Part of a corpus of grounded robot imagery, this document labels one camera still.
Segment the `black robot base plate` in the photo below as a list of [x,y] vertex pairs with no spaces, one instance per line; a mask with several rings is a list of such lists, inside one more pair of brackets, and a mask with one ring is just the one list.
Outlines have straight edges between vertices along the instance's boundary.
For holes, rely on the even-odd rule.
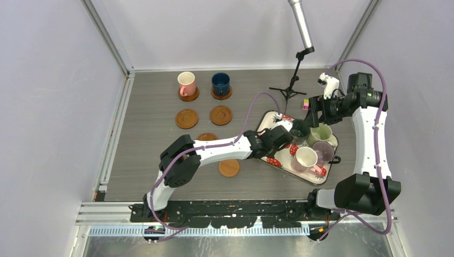
[[130,205],[129,209],[133,223],[161,220],[174,228],[239,229],[256,222],[266,229],[295,228],[299,222],[327,224],[340,218],[337,213],[308,205],[306,200],[170,200],[158,211],[151,211],[146,203]]

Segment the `glossy amber wooden coaster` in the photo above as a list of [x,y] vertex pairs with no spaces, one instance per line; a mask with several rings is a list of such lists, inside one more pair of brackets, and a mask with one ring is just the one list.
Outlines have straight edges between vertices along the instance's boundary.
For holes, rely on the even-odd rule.
[[218,140],[218,137],[213,133],[202,133],[196,139],[199,141],[213,141]]

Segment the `ridged wooden coaster four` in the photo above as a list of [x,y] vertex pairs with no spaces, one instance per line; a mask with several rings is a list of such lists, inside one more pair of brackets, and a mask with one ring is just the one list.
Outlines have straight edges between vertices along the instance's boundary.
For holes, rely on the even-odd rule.
[[213,124],[224,126],[231,122],[233,114],[229,107],[218,105],[210,111],[209,117]]

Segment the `ridged wooden coaster one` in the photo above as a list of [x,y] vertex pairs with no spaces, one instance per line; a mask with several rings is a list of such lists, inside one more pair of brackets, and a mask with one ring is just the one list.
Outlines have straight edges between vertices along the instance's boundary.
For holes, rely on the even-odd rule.
[[180,94],[180,92],[177,93],[178,97],[184,102],[192,102],[192,101],[196,100],[198,98],[199,94],[200,94],[200,92],[199,92],[198,87],[196,87],[195,93],[190,96],[182,96]]

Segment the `light orange coaster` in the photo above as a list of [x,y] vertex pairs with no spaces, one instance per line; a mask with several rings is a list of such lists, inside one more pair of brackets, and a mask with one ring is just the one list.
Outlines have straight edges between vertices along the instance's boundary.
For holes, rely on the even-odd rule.
[[240,164],[235,159],[220,161],[218,164],[218,170],[224,177],[234,177],[240,170]]

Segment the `ridged wooden coaster three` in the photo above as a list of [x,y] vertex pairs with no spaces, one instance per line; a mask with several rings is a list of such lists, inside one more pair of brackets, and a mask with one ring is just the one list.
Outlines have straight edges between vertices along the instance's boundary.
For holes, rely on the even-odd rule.
[[199,120],[198,113],[193,109],[184,109],[176,114],[176,125],[181,129],[193,128]]

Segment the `white strawberry serving tray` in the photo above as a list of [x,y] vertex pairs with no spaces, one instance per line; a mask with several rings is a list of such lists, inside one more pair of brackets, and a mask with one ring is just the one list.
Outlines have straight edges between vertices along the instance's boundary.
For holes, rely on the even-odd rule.
[[[271,128],[274,124],[274,115],[277,114],[277,111],[269,110],[264,113],[262,116],[259,125],[257,126],[257,131],[261,131],[265,128]],[[291,166],[291,161],[293,160],[296,151],[301,147],[308,146],[306,141],[302,143],[302,145],[290,145],[286,148],[276,152],[274,158],[271,157],[263,157],[260,160],[264,163],[271,165],[274,168],[280,169],[294,177],[297,177],[301,180],[306,181],[309,184],[314,186],[322,185],[326,182],[328,178],[328,174],[330,172],[331,166],[340,163],[341,158],[337,155],[334,156],[334,159],[325,164],[322,168],[318,166],[310,168],[309,171],[300,172],[295,171]]]

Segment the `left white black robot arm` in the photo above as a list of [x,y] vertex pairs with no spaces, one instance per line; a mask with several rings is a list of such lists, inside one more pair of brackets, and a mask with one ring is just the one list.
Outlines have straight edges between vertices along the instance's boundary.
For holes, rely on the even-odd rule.
[[152,222],[159,221],[174,190],[187,184],[198,168],[215,162],[235,159],[274,157],[289,145],[292,123],[278,122],[261,131],[248,130],[228,139],[200,141],[184,134],[160,154],[155,185],[145,196],[143,214]]

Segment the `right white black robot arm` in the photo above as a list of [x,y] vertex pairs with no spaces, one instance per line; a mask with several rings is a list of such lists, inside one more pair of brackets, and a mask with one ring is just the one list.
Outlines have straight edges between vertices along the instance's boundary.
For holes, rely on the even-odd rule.
[[345,94],[336,95],[339,80],[320,74],[324,93],[309,98],[304,132],[321,124],[339,123],[351,117],[355,129],[356,157],[353,174],[333,190],[314,190],[308,195],[306,214],[319,220],[332,209],[381,215],[401,193],[401,183],[392,179],[388,166],[384,126],[388,99],[372,87],[372,75],[358,72],[349,76]]

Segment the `pink white red-handled mug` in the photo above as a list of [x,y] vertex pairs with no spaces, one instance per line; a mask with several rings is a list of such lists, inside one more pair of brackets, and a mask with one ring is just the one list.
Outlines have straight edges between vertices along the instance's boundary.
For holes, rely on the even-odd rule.
[[298,175],[303,173],[309,173],[312,169],[316,176],[325,176],[327,174],[326,169],[323,166],[318,166],[318,155],[310,147],[299,147],[297,145],[291,145],[291,169]]

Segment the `dark blue mug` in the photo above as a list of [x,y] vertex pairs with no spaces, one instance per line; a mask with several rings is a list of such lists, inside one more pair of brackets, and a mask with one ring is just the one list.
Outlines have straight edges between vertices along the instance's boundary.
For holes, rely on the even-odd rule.
[[230,77],[228,74],[219,72],[212,76],[212,89],[217,96],[225,96],[230,92]]

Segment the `dark green mug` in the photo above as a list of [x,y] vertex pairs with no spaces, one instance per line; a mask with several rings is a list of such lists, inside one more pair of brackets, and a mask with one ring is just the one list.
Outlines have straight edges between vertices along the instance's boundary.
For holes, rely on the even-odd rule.
[[303,119],[294,119],[290,133],[293,136],[293,145],[302,145],[310,134],[311,128]]

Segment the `ridged wooden coaster two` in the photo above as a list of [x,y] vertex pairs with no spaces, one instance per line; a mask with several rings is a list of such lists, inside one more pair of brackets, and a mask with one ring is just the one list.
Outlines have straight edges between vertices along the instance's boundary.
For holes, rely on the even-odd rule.
[[228,92],[226,95],[224,95],[224,96],[219,96],[219,95],[217,95],[216,92],[214,91],[214,88],[211,88],[211,95],[212,95],[212,97],[215,98],[215,99],[217,99],[217,100],[220,100],[220,101],[228,99],[228,98],[232,95],[232,92],[233,92],[232,87],[230,87],[230,88],[229,88],[229,92]]

